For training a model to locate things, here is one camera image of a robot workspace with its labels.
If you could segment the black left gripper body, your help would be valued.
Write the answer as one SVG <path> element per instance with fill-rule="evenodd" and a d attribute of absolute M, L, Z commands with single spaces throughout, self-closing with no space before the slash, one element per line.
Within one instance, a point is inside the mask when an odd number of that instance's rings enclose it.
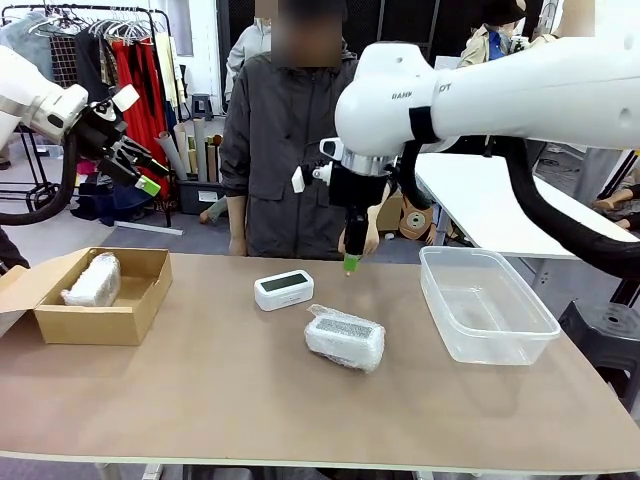
<path fill-rule="evenodd" d="M 101 159 L 126 128 L 123 114 L 113 101 L 91 103 L 74 125 L 78 154 L 89 160 Z"/>

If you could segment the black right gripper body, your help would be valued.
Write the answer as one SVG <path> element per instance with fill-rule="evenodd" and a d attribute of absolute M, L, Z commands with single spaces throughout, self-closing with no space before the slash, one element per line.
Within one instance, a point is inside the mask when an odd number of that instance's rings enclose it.
<path fill-rule="evenodd" d="M 349 215 L 367 217 L 369 208 L 381 203 L 384 190 L 384 176 L 360 175 L 340 163 L 331 165 L 329 204 L 343 208 Z"/>

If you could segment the person's left hand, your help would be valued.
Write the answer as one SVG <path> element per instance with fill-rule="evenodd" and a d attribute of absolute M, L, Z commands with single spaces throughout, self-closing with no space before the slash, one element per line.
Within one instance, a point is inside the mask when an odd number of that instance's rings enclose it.
<path fill-rule="evenodd" d="M 367 216 L 368 216 L 368 228 L 366 239 L 363 247 L 363 254 L 370 255 L 373 254 L 380 243 L 380 236 L 377 227 L 377 219 L 378 215 L 382 209 L 382 205 L 375 205 L 368 208 Z"/>

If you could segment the person's right hand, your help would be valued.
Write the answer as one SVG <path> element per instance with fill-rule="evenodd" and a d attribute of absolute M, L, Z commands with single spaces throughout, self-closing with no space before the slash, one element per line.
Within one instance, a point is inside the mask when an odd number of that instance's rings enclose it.
<path fill-rule="evenodd" d="M 230 229 L 229 254 L 246 256 L 246 197 L 229 197 L 227 207 Z"/>

